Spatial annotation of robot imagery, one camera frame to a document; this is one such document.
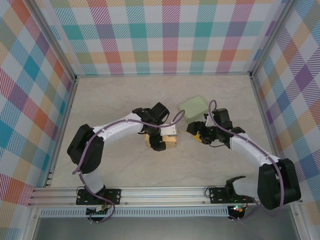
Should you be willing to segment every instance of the beige floor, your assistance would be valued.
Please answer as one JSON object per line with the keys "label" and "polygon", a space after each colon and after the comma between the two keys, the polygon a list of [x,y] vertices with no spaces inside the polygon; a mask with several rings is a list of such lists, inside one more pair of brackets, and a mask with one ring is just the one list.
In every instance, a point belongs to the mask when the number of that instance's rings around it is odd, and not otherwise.
{"label": "beige floor", "polygon": [[[227,108],[234,126],[240,126],[263,148],[269,142],[248,76],[142,76],[80,78],[52,187],[77,187],[79,177],[67,148],[83,124],[100,126],[118,120],[133,109],[163,103],[171,112],[177,105],[202,95]],[[254,168],[227,147],[211,148],[189,133],[187,123],[178,124],[181,134],[176,148],[156,152],[146,147],[142,135],[133,134],[106,147],[99,166],[107,187],[224,185],[239,175],[255,177]]]}

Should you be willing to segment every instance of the purple cable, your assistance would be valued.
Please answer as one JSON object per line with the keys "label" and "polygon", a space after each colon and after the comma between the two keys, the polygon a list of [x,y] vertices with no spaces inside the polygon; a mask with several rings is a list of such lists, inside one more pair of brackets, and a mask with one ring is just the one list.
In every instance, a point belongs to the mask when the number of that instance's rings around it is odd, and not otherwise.
{"label": "purple cable", "polygon": [[[212,110],[211,110],[211,105],[212,105],[212,103],[214,103],[214,105],[215,105],[213,111],[217,109],[217,101],[216,101],[216,100],[212,100],[212,101],[209,103],[209,113],[212,113]],[[222,131],[224,131],[224,132],[226,132],[226,133],[228,133],[228,134],[232,134],[232,135],[234,135],[234,136],[236,136],[236,137],[238,137],[238,138],[240,138],[240,139],[248,142],[248,143],[251,144],[253,147],[255,147],[258,151],[260,151],[267,159],[270,160],[270,162],[271,162],[272,165],[274,166],[275,171],[276,171],[276,173],[277,173],[277,175],[278,175],[278,177],[279,177],[279,182],[280,182],[280,205],[279,205],[279,208],[278,208],[278,210],[276,211],[276,213],[270,213],[262,204],[258,204],[258,206],[262,207],[262,209],[265,211],[265,213],[268,214],[269,216],[272,216],[272,217],[277,216],[277,215],[280,213],[280,211],[282,210],[283,206],[284,206],[285,187],[284,187],[284,180],[283,180],[283,178],[282,178],[280,169],[279,169],[279,167],[277,166],[276,162],[268,155],[268,153],[266,153],[263,149],[261,149],[261,147],[259,147],[257,144],[255,144],[255,143],[252,142],[251,140],[249,140],[249,139],[247,139],[247,138],[245,138],[245,137],[243,137],[243,136],[241,136],[241,135],[239,135],[239,134],[236,134],[236,133],[234,133],[234,132],[232,132],[232,131],[229,131],[229,130],[223,128],[222,126],[220,126],[219,124],[217,124],[217,122],[216,122],[216,120],[215,120],[215,118],[214,118],[214,116],[213,116],[212,114],[209,114],[209,116],[210,116],[211,120],[214,122],[214,124],[215,124],[219,129],[221,129]]]}
{"label": "purple cable", "polygon": [[99,224],[99,223],[103,223],[103,222],[107,221],[108,219],[110,219],[111,216],[112,216],[113,214],[115,214],[115,212],[116,212],[116,206],[115,206],[115,204],[114,204],[112,201],[110,201],[110,200],[108,200],[108,199],[106,199],[106,198],[104,198],[104,197],[102,197],[102,196],[99,196],[99,195],[93,193],[93,192],[88,188],[88,186],[86,185],[86,182],[85,182],[82,174],[79,174],[79,177],[80,177],[81,182],[84,184],[84,188],[85,188],[91,195],[93,195],[93,196],[95,196],[96,198],[101,199],[101,200],[103,200],[104,202],[107,202],[107,203],[109,203],[110,205],[113,206],[112,213],[111,213],[109,216],[106,216],[106,217],[104,217],[102,220],[96,222],[96,221],[93,221],[93,220],[91,219],[91,215],[92,215],[92,214],[90,214],[90,215],[89,215],[90,221],[91,221],[92,223]]}
{"label": "purple cable", "polygon": [[121,120],[118,120],[118,121],[115,121],[115,122],[112,122],[110,123],[109,125],[101,128],[99,131],[97,131],[90,139],[89,141],[87,142],[84,150],[83,150],[83,153],[82,153],[82,156],[80,158],[80,161],[79,161],[79,164],[78,166],[76,167],[76,169],[72,172],[72,175],[75,175],[76,173],[78,173],[80,171],[80,168],[82,166],[82,163],[84,162],[84,159],[85,159],[85,156],[86,156],[86,153],[87,153],[87,150],[88,150],[88,147],[90,146],[90,144],[92,143],[92,141],[94,140],[94,138],[96,136],[98,136],[103,130],[106,130],[116,124],[120,124],[120,123],[124,123],[124,122],[133,122],[133,123],[139,123],[139,124],[143,124],[143,125],[147,125],[147,126],[150,126],[150,127],[154,127],[154,128],[168,128],[168,127],[171,127],[175,124],[177,124],[178,122],[181,121],[181,119],[184,117],[185,115],[185,110],[181,110],[179,111],[175,117],[173,118],[173,121],[177,118],[177,116],[179,116],[181,113],[182,115],[179,117],[179,119],[177,121],[174,121],[168,125],[163,125],[163,126],[159,126],[159,125],[154,125],[154,124],[150,124],[150,123],[147,123],[147,122],[143,122],[143,121],[139,121],[139,120],[134,120],[134,119],[121,119]]}

